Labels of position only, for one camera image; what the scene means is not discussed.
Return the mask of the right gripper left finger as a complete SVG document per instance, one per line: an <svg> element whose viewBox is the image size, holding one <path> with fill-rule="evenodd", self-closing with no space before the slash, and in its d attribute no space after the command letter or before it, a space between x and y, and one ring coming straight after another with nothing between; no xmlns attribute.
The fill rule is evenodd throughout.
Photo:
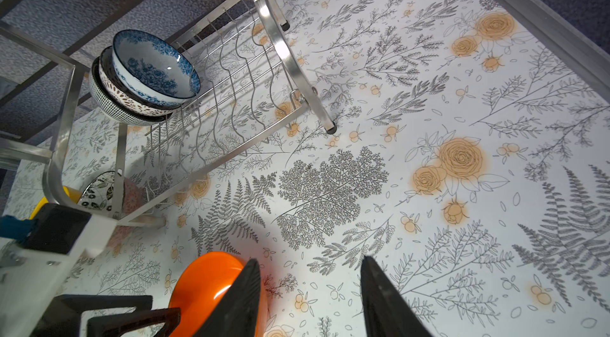
<svg viewBox="0 0 610 337"><path fill-rule="evenodd" d="M194 336L260 335L261 269L250 259Z"/></svg>

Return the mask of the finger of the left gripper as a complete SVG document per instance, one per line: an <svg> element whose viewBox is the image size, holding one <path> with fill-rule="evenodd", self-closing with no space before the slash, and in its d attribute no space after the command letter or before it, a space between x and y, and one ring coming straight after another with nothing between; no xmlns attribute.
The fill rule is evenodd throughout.
<svg viewBox="0 0 610 337"><path fill-rule="evenodd" d="M179 308L98 316L87 321L87 336L123 336L144 327L161 325L155 336L170 336L180 324Z"/></svg>
<svg viewBox="0 0 610 337"><path fill-rule="evenodd" d="M151 295L76 295L54 297L38 321L31 336L79 336L83 314L119 308L151 310Z"/></svg>

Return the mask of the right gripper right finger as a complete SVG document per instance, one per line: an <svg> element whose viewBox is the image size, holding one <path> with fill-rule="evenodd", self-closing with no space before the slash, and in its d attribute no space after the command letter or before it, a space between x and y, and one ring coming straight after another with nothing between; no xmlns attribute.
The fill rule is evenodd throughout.
<svg viewBox="0 0 610 337"><path fill-rule="evenodd" d="M431 337L373 257L361 266L361 294L368 336Z"/></svg>

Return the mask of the orange plastic bowl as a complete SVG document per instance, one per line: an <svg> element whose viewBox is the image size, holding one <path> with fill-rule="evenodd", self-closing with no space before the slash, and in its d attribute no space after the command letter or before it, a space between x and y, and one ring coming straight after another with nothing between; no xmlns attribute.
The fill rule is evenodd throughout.
<svg viewBox="0 0 610 337"><path fill-rule="evenodd" d="M180 324L172 336L194 336L247 262L227 253L212 252L197 258L181 275L169 302L179 308ZM261 306L258 327L265 334L268 317L267 297L261 278Z"/></svg>

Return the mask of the dark glass patterned bowl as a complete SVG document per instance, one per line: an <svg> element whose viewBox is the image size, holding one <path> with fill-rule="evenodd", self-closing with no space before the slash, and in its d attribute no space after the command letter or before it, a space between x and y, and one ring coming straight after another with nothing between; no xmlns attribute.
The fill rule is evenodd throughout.
<svg viewBox="0 0 610 337"><path fill-rule="evenodd" d="M91 68L92 69L89 75L89 87L91 96L101 108L102 112L110 119L114 119L117 122L125 123L128 126L147 127L152 126L153 124L161 123L170 118L170 116L143 116L121 107L115 99L111 98L108 95L105 90L105 87L103 87L102 85L102 81L98 72L98 57L93 61Z"/></svg>

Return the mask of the blue white floral bowl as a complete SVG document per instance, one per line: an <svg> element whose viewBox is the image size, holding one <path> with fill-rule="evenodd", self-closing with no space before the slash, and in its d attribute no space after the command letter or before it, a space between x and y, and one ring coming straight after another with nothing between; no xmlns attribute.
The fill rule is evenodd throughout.
<svg viewBox="0 0 610 337"><path fill-rule="evenodd" d="M141 30L114 35L112 64L122 83L154 106L179 107L201 90L192 63L167 42Z"/></svg>

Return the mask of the white brown dotted bowl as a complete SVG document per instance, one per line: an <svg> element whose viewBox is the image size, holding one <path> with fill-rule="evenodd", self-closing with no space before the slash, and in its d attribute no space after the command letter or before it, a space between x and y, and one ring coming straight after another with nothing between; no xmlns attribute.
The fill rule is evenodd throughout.
<svg viewBox="0 0 610 337"><path fill-rule="evenodd" d="M159 108L154 107L150 103L133 94L119 79L114 71L112 64L112 48L107 47L103 50L99 59L98 73L102 81L103 87L106 89L111 98L115 99L124 108L133 111L136 114L148 117L160 117L173 113L174 108Z"/></svg>

